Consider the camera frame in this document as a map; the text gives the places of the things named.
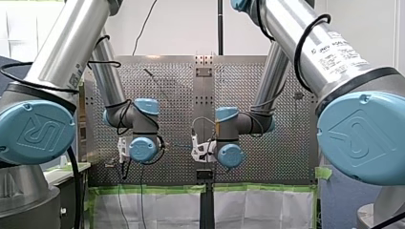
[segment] printed label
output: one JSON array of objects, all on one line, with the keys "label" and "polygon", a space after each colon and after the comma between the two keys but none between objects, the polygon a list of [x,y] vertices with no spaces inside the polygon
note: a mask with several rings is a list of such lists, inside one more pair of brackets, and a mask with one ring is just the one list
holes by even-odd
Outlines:
[{"label": "printed label", "polygon": [[349,67],[368,65],[369,62],[361,58],[360,54],[342,38],[342,35],[330,31],[331,40],[328,43],[318,45],[311,52],[315,57],[315,63],[321,67],[324,74],[332,79],[338,79]]},{"label": "printed label", "polygon": [[76,89],[80,83],[81,76],[83,75],[83,67],[80,64],[76,64],[74,72],[72,73],[69,79],[68,88]]}]

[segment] white wall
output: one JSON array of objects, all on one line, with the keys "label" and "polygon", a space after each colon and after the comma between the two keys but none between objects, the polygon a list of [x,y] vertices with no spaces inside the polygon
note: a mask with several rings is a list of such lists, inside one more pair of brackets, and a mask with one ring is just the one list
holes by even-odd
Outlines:
[{"label": "white wall", "polygon": [[63,2],[0,2],[0,55],[33,61]]},{"label": "white wall", "polygon": [[318,12],[332,16],[333,28],[342,33],[363,58],[378,67],[398,67],[397,4],[400,1],[316,0],[316,7]]},{"label": "white wall", "polygon": [[[132,54],[153,0],[125,0],[109,19],[107,32],[116,55]],[[136,55],[218,53],[217,0],[158,0]],[[224,54],[267,54],[269,42],[244,13],[224,0]]]}]

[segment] perforated metal panel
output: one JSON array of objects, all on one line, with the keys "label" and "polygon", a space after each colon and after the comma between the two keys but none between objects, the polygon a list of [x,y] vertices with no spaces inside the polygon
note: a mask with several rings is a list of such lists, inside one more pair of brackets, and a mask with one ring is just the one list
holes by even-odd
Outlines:
[{"label": "perforated metal panel", "polygon": [[[160,135],[164,137],[169,150],[161,161],[145,167],[143,182],[159,185],[195,184],[194,161],[191,158],[190,123],[193,115],[193,76],[194,56],[161,57],[123,57],[119,61],[122,84],[128,98],[149,97],[160,102]],[[91,114],[88,133],[94,133],[94,149],[90,173],[91,185],[111,185],[122,182],[120,168],[117,166],[116,129],[104,125],[102,113],[104,105],[96,87],[91,84],[93,105],[88,105]],[[138,183],[140,167],[133,163],[125,183]]]},{"label": "perforated metal panel", "polygon": [[[215,57],[215,106],[237,106],[249,111],[264,68],[257,56]],[[296,93],[303,93],[301,100]],[[317,146],[314,140],[314,97],[295,79],[293,68],[277,101],[276,129],[261,138],[241,135],[246,153],[242,166],[226,172],[218,166],[217,182],[309,184],[313,181]]]},{"label": "perforated metal panel", "polygon": [[[118,60],[122,63],[119,71],[127,97],[152,97],[160,102],[160,134],[168,143],[169,150],[160,163],[146,167],[143,182],[184,185],[197,182],[198,166],[192,160],[189,148],[193,116],[202,112],[202,106],[197,108],[194,105],[202,102],[200,97],[194,99],[196,92],[204,91],[207,95],[206,90],[213,90],[215,107],[238,106],[241,111],[248,111],[259,86],[266,57],[214,57],[213,63],[208,63],[209,68],[214,68],[214,80],[204,80],[210,85],[196,85],[196,68],[200,68],[202,63],[196,63],[194,56],[138,56],[120,57]],[[90,184],[114,185],[122,182],[117,163],[117,133],[102,122],[104,105],[90,74],[86,76],[85,86],[87,152],[93,164]],[[295,93],[299,92],[304,93],[304,98],[294,99]],[[245,162],[229,173],[219,165],[215,181],[310,184],[317,159],[313,101],[311,94],[306,93],[295,80],[291,70],[277,105],[276,131],[263,138],[241,136],[242,147],[247,154]],[[212,114],[213,108],[214,105],[206,106],[205,114]],[[139,175],[140,167],[133,163],[124,182],[139,183]]]}]

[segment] light blue joint cap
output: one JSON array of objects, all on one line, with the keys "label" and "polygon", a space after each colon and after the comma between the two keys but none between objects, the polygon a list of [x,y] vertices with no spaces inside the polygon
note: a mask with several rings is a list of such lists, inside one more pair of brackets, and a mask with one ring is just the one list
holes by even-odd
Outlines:
[{"label": "light blue joint cap", "polygon": [[345,94],[318,120],[323,154],[349,177],[375,185],[405,184],[405,98]]},{"label": "light blue joint cap", "polygon": [[137,162],[147,162],[158,153],[155,143],[147,137],[137,137],[129,146],[131,159]]},{"label": "light blue joint cap", "polygon": [[106,124],[107,126],[113,127],[113,125],[111,125],[110,121],[108,120],[107,111],[104,111],[104,112],[102,113],[102,121],[103,121],[104,124]]},{"label": "light blue joint cap", "polygon": [[225,122],[232,117],[237,116],[239,110],[237,107],[221,107],[215,111],[215,118],[217,122]]},{"label": "light blue joint cap", "polygon": [[250,0],[231,0],[230,4],[232,5],[233,10],[245,11],[249,1]]},{"label": "light blue joint cap", "polygon": [[218,152],[218,161],[226,168],[238,167],[244,160],[241,147],[235,144],[227,144]]},{"label": "light blue joint cap", "polygon": [[72,115],[59,104],[30,100],[0,114],[0,160],[37,165],[58,158],[75,138]]},{"label": "light blue joint cap", "polygon": [[142,112],[148,115],[159,115],[159,102],[152,98],[137,98],[134,102]]}]

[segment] ur logo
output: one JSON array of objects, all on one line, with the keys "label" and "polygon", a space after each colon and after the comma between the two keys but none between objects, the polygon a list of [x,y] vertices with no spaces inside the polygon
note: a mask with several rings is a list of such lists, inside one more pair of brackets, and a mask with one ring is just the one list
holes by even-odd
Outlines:
[{"label": "ur logo", "polygon": [[329,136],[337,143],[340,151],[351,158],[360,159],[366,156],[373,159],[395,149],[389,136],[362,110],[332,127]]},{"label": "ur logo", "polygon": [[60,139],[65,124],[42,114],[32,114],[17,143],[26,147],[52,152]]}]

